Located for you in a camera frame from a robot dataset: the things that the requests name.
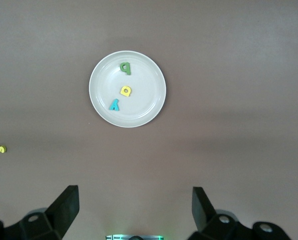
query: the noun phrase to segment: teal letter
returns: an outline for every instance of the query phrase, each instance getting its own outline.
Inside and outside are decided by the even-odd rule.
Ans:
[[[114,99],[109,110],[118,111],[119,110],[118,101],[119,101],[118,99]]]
[[[131,75],[130,64],[128,62],[121,63],[120,69],[122,72],[127,73],[127,75]]]

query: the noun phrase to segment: letter p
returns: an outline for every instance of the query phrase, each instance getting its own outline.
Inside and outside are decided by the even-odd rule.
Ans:
[[[130,64],[128,62],[121,63],[120,69],[122,72],[126,73],[127,75],[131,75]]]

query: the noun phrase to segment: white plate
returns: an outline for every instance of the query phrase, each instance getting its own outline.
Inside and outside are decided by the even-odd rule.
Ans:
[[[120,69],[122,63],[130,63],[130,75]],[[124,86],[131,88],[129,96],[120,93]],[[95,66],[89,93],[102,118],[119,127],[134,128],[158,115],[165,101],[166,85],[160,68],[152,59],[136,51],[117,51]],[[110,110],[115,99],[118,99],[119,110]]]

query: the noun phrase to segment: green letter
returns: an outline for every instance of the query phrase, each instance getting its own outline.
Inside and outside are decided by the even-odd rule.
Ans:
[[[130,64],[128,62],[121,63],[120,69],[122,72],[127,73],[127,75],[131,75]]]

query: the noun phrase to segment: screw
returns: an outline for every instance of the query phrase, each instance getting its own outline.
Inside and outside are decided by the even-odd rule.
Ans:
[[[229,218],[224,215],[220,216],[219,219],[224,224],[228,224],[230,222]]]
[[[267,233],[272,232],[272,228],[268,224],[263,223],[260,225],[260,228]]]
[[[39,218],[39,216],[38,215],[33,215],[33,216],[31,216],[30,218],[29,218],[29,222],[34,222],[35,220],[37,220]]]

